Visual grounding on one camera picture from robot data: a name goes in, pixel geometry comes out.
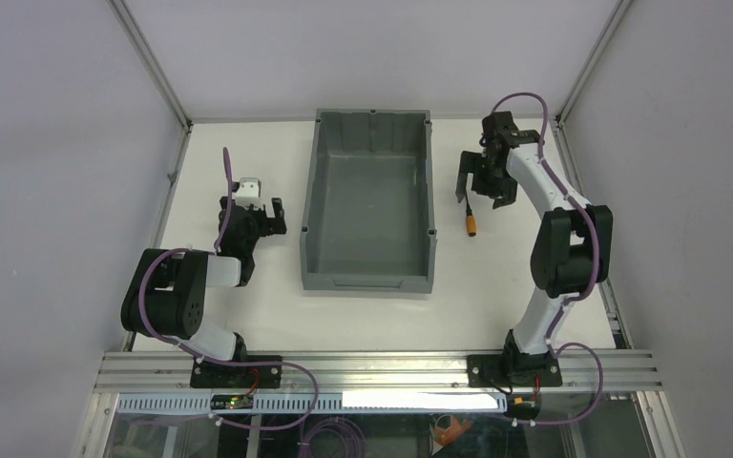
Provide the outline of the orange black handled screwdriver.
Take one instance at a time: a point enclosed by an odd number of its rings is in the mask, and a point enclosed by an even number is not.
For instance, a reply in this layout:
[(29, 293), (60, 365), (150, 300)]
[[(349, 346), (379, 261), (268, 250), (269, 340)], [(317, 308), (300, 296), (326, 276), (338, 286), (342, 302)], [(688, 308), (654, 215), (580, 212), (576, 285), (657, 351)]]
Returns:
[(477, 235), (477, 224), (476, 220), (471, 208), (470, 200), (468, 198), (465, 198), (465, 204), (466, 204), (466, 217), (465, 217), (465, 225), (466, 225), (466, 233), (470, 238), (473, 238)]

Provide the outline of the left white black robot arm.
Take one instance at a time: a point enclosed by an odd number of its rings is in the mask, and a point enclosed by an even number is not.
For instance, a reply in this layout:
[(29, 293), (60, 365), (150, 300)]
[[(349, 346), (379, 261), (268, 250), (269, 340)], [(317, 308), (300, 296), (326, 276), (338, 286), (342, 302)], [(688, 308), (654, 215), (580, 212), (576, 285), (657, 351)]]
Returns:
[(245, 287), (256, 268), (260, 239), (287, 233), (283, 202), (274, 214), (255, 204), (220, 200), (218, 252), (190, 248), (142, 252), (120, 309), (122, 327), (174, 345), (198, 362), (246, 364), (244, 338), (205, 318), (206, 291)]

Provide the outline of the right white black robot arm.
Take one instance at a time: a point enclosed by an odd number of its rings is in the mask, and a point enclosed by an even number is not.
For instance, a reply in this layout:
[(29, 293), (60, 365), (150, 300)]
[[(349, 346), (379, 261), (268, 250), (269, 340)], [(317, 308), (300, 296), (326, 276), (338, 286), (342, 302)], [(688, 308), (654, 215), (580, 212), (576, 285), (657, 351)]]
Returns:
[(594, 205), (560, 178), (543, 153), (543, 135), (516, 126), (509, 112), (482, 120), (481, 152), (460, 155), (455, 196), (467, 203), (474, 192), (498, 209), (523, 191), (540, 217), (530, 271), (534, 292), (503, 348), (467, 358), (471, 387), (508, 392), (515, 387), (562, 383), (555, 334), (576, 302), (606, 280), (613, 213)]

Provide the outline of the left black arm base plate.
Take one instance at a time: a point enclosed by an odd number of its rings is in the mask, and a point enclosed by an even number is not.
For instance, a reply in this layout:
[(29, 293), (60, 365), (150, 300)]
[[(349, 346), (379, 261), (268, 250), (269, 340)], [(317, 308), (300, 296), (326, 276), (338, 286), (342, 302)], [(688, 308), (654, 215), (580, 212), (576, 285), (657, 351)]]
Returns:
[(252, 367), (232, 367), (207, 362), (193, 363), (189, 386), (192, 388), (248, 389), (252, 386), (264, 389), (279, 388), (282, 370), (279, 362), (283, 357), (276, 354), (253, 355)]

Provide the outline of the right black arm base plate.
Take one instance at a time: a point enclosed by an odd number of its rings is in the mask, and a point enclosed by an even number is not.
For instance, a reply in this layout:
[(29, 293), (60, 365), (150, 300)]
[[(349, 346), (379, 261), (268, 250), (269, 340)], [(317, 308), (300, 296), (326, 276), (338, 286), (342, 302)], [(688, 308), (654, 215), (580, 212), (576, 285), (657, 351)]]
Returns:
[(563, 380), (556, 358), (549, 353), (472, 354), (467, 357), (470, 387), (559, 387)]

